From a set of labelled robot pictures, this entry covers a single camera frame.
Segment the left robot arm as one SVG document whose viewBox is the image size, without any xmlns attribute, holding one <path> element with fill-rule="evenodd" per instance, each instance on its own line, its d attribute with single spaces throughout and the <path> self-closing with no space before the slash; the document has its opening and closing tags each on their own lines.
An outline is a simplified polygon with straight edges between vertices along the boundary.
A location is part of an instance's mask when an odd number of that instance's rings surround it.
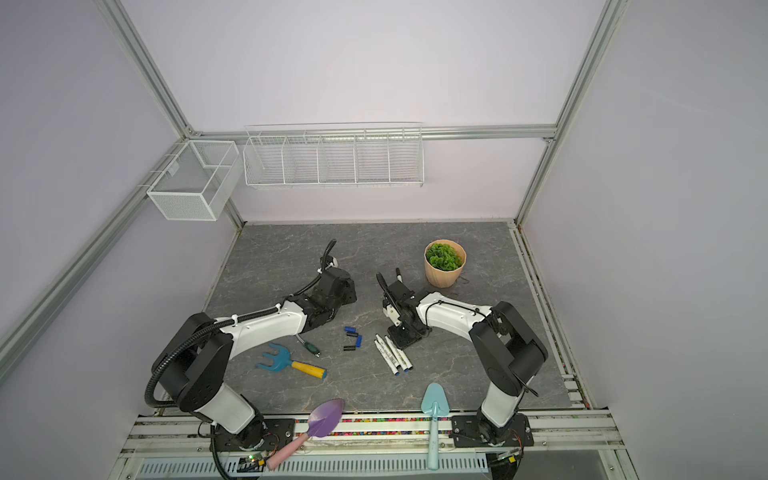
<svg viewBox="0 0 768 480">
<path fill-rule="evenodd" d="M 272 340 L 315 330 L 356 300 L 350 274 L 328 267 L 307 288 L 269 309 L 224 320 L 194 314 L 152 364 L 144 401 L 151 408 L 176 407 L 211 424 L 234 449 L 256 449 L 269 427 L 252 402 L 225 383 L 230 360 Z"/>
</svg>

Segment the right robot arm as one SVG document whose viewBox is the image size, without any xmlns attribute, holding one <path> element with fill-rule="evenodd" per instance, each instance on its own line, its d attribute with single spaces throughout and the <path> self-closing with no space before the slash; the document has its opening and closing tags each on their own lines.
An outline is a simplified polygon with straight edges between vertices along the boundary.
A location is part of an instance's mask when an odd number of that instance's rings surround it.
<svg viewBox="0 0 768 480">
<path fill-rule="evenodd" d="M 519 412 L 530 386 L 548 358 L 544 343 L 514 306 L 494 306 L 450 299 L 437 291 L 415 292 L 401 278 L 388 284 L 376 280 L 384 295 L 383 311 L 392 321 L 387 329 L 397 349 L 404 350 L 442 329 L 470 341 L 489 378 L 487 394 L 474 415 L 452 418 L 451 437 L 459 448 L 517 447 L 534 444 L 528 418 Z"/>
</svg>

